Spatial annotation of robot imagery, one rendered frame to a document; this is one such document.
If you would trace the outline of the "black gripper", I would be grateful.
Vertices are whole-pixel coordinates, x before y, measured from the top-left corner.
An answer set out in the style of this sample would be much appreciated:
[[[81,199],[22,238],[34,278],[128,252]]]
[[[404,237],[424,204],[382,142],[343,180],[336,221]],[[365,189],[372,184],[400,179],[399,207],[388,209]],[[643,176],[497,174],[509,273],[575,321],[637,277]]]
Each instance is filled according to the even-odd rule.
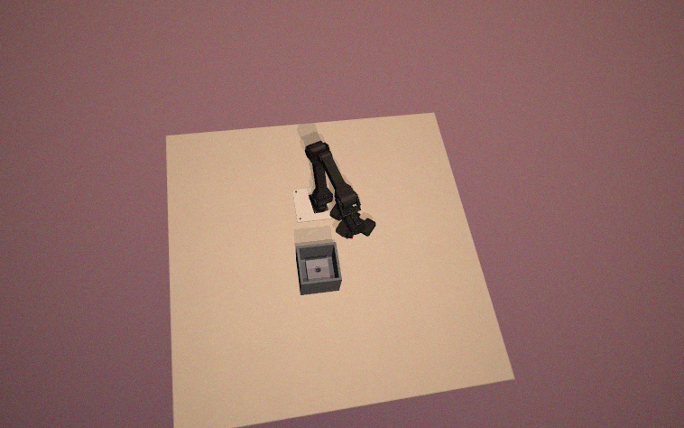
[[[333,209],[330,211],[329,214],[330,214],[331,218],[336,219],[338,221],[344,219],[341,217],[341,215],[337,211],[337,204],[335,204],[335,206],[333,207]],[[368,237],[372,233],[376,224],[373,220],[371,220],[369,218],[367,218],[365,220],[363,220],[363,219],[361,219],[361,220],[364,222],[364,225],[365,225],[365,229],[361,233]]]

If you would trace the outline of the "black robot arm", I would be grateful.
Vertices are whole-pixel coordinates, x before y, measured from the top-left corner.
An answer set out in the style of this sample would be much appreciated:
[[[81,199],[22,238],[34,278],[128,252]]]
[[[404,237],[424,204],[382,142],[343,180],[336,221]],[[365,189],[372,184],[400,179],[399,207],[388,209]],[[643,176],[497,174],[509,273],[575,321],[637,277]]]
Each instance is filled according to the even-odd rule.
[[[327,187],[326,171],[335,189],[337,211],[344,218],[339,222],[336,232],[346,239],[361,233],[365,229],[365,225],[357,214],[361,210],[360,200],[352,187],[345,183],[333,160],[328,144],[322,141],[309,144],[305,147],[305,154],[312,162],[314,173],[316,188],[309,195],[314,213],[327,211],[327,204],[333,200],[333,193]],[[354,204],[356,206],[353,207]]]

